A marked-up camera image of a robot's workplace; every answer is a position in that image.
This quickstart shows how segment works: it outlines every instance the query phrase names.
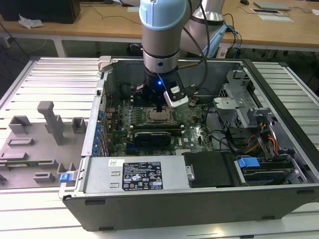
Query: gray block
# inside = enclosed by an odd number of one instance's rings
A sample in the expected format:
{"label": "gray block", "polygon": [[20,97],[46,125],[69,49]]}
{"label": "gray block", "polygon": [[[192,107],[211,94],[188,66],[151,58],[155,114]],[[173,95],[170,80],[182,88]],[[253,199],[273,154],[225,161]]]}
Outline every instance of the gray block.
{"label": "gray block", "polygon": [[27,132],[25,131],[24,126],[29,125],[31,125],[31,123],[28,120],[27,116],[14,116],[9,123],[9,127],[11,128],[12,132],[16,135],[26,135]]}
{"label": "gray block", "polygon": [[56,170],[56,174],[62,174],[65,173],[66,169],[63,166],[63,163],[59,163],[58,169]]}
{"label": "gray block", "polygon": [[8,168],[5,163],[0,163],[0,171],[10,171],[10,168]]}
{"label": "gray block", "polygon": [[85,125],[84,118],[73,118],[71,125],[72,125],[72,129],[74,133],[86,132],[86,125]]}
{"label": "gray block", "polygon": [[75,170],[76,170],[76,168],[75,168],[74,164],[70,163],[69,171],[75,171]]}
{"label": "gray block", "polygon": [[50,160],[50,162],[45,162],[45,163],[39,163],[39,167],[42,169],[47,169],[47,168],[58,168],[58,163],[57,161],[54,160]]}
{"label": "gray block", "polygon": [[6,181],[6,178],[3,177],[1,174],[0,174],[0,184],[1,185],[4,185],[4,182]]}
{"label": "gray block", "polygon": [[32,138],[17,138],[17,139],[11,139],[8,142],[8,145],[10,147],[12,146],[28,146],[33,145],[34,141]]}
{"label": "gray block", "polygon": [[41,101],[37,110],[40,114],[43,114],[57,145],[62,145],[64,141],[63,130],[59,127],[56,116],[53,113],[53,107],[52,101]]}
{"label": "gray block", "polygon": [[[59,176],[57,175],[58,164],[63,163],[66,170],[69,169],[71,163],[78,169],[81,160],[81,150],[85,134],[74,134],[71,122],[65,122],[64,128],[64,144],[57,146],[54,137],[47,133],[44,126],[46,122],[32,123],[31,126],[25,126],[27,137],[34,140],[33,145],[22,145],[10,147],[10,140],[21,139],[11,132],[2,149],[0,149],[0,157],[4,153],[27,153],[27,162],[39,161],[36,167],[6,167],[6,160],[1,161],[0,174],[7,178],[9,183],[0,185],[1,189],[14,188],[41,188],[41,187],[58,187],[60,185]],[[55,177],[55,181],[37,184],[34,181],[35,172],[51,172]]]}
{"label": "gray block", "polygon": [[34,173],[33,179],[36,183],[53,183],[55,181],[55,177],[51,172]]}
{"label": "gray block", "polygon": [[3,153],[0,160],[25,161],[27,158],[27,153]]}
{"label": "gray block", "polygon": [[6,178],[0,174],[0,181],[6,181]]}
{"label": "gray block", "polygon": [[[62,132],[63,132],[65,125],[62,121],[61,116],[55,116],[55,118],[56,118],[56,122],[58,123],[58,127],[60,127],[62,129]],[[51,128],[49,127],[49,125],[47,123],[44,124],[44,126],[45,126],[46,130],[48,131],[48,133],[52,133]]]}

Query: wooden desk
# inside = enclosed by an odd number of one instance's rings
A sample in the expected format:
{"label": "wooden desk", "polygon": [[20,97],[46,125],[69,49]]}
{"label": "wooden desk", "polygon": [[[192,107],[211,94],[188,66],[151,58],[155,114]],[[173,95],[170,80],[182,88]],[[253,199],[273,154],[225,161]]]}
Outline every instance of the wooden desk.
{"label": "wooden desk", "polygon": [[[302,7],[306,9],[319,9],[319,2],[297,0],[267,0],[282,2],[289,7]],[[223,13],[230,13],[234,17],[235,29],[242,35],[243,48],[273,49],[273,50],[299,50],[319,51],[319,16],[305,13],[299,8],[283,12],[294,22],[265,21],[258,14],[252,13],[251,8],[257,8],[250,0],[249,5],[240,4],[237,0],[226,0]],[[225,16],[228,24],[232,24],[231,17]],[[221,48],[227,51],[233,35],[226,33]]]}
{"label": "wooden desk", "polygon": [[[53,40],[59,57],[67,57],[63,40],[142,42],[142,24],[138,12],[128,12],[128,8],[121,5],[89,6],[81,4],[81,13],[73,24],[44,22],[43,27],[27,29],[17,21],[1,22],[13,37]],[[8,34],[0,27],[1,36],[0,44],[9,47],[5,39]]]}
{"label": "wooden desk", "polygon": [[[290,7],[319,9],[319,2],[267,1],[282,2]],[[89,4],[81,5],[81,13],[74,24],[45,22],[44,27],[27,29],[18,22],[1,22],[14,37],[53,40],[60,57],[67,56],[63,40],[136,43],[142,41],[142,26],[138,12],[128,12],[127,7],[120,5],[88,6]],[[233,15],[235,29],[243,38],[242,48],[319,51],[319,16],[296,8],[284,14],[289,14],[289,18],[294,22],[264,21],[257,14],[248,14],[243,9],[237,8],[238,6],[249,12],[252,12],[250,8],[257,7],[253,4],[253,0],[250,0],[249,6],[242,5],[239,0],[225,0],[223,13]],[[226,16],[225,19],[231,24],[230,16]],[[7,34],[0,32],[0,36],[7,37]],[[232,42],[233,35],[226,33],[220,44],[219,57],[223,56]]]}

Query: black plastic cover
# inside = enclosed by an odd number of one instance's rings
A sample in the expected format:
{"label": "black plastic cover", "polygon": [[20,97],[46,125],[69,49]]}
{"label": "black plastic cover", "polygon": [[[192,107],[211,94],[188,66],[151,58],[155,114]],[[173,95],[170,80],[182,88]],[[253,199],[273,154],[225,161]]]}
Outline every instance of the black plastic cover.
{"label": "black plastic cover", "polygon": [[195,179],[189,182],[191,188],[244,186],[240,183],[233,154],[190,152],[184,154],[184,160],[194,172]]}

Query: power supply label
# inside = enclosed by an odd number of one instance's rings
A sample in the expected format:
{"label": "power supply label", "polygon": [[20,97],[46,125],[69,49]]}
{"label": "power supply label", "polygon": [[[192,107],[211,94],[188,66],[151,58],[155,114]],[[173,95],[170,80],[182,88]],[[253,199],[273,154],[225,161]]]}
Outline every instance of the power supply label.
{"label": "power supply label", "polygon": [[123,164],[124,191],[163,189],[160,162]]}

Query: gray post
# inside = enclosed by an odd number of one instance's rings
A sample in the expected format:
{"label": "gray post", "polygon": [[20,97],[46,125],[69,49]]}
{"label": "gray post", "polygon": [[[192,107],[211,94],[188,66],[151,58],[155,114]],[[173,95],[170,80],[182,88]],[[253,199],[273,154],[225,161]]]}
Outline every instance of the gray post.
{"label": "gray post", "polygon": [[62,145],[64,136],[63,129],[59,127],[56,117],[53,113],[54,104],[52,101],[41,101],[38,105],[38,112],[43,114],[57,145]]}

